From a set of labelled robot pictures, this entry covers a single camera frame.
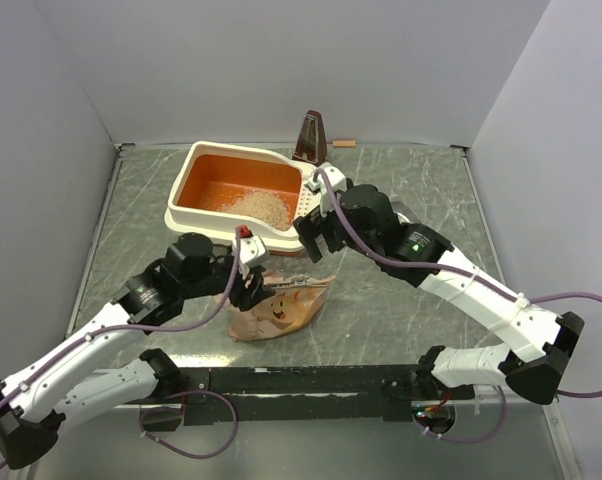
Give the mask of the peach cat litter bag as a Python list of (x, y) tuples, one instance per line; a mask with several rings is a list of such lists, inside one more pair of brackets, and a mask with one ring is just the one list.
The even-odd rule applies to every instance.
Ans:
[[(268, 272), (265, 278), (270, 276), (284, 277), (277, 271)], [(327, 288), (274, 290), (273, 297), (245, 312), (228, 306), (229, 337), (235, 342), (269, 340), (305, 327), (325, 305), (332, 283)]]

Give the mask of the white orange litter box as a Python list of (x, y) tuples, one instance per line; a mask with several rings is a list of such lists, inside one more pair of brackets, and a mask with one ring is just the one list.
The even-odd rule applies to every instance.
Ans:
[[(318, 198), (304, 185), (314, 167), (271, 150), (225, 143), (194, 143), (171, 187), (165, 225), (176, 233), (201, 233), (228, 245), (234, 229), (247, 226), (275, 255), (299, 255), (304, 250), (292, 221), (309, 213)], [(248, 216), (218, 211), (226, 202), (254, 191), (277, 195), (286, 204), (291, 226), (277, 230)]]

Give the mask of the wooden ruler with crown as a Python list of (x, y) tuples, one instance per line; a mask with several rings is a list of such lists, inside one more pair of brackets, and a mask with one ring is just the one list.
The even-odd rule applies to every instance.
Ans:
[(316, 279), (307, 275), (296, 275), (291, 277), (266, 277), (264, 284), (274, 290), (298, 289), (298, 288), (327, 288), (335, 277), (329, 276)]

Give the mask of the silver metal scoop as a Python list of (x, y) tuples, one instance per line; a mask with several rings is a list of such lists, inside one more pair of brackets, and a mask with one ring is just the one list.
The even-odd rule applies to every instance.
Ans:
[(392, 201), (391, 207), (401, 223), (414, 223), (413, 211), (403, 202)]

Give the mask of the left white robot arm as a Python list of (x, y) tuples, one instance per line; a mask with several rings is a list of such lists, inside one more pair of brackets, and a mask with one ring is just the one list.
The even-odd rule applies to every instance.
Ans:
[(221, 254), (202, 235), (181, 235), (140, 274), (128, 279), (80, 330), (30, 366), (0, 379), (0, 453), (3, 466), (27, 467), (57, 443), (62, 430), (131, 400), (170, 400), (179, 371), (154, 351), (112, 375), (93, 377), (107, 357), (155, 332), (186, 301), (208, 296), (217, 305), (245, 311), (273, 295), (263, 284), (269, 252), (263, 240), (240, 226)]

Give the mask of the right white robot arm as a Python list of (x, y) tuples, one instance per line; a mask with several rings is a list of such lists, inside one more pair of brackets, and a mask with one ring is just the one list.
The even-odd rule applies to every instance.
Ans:
[(506, 288), (455, 245), (421, 223), (403, 222), (389, 198), (372, 185), (336, 193), (308, 182), (320, 203), (294, 221), (311, 260), (348, 247), (373, 260), (388, 276), (450, 303), (500, 339), (476, 348), (435, 346), (421, 357), (422, 394), (439, 398), (465, 385), (506, 386), (523, 399), (548, 405), (584, 328), (573, 312), (557, 314)]

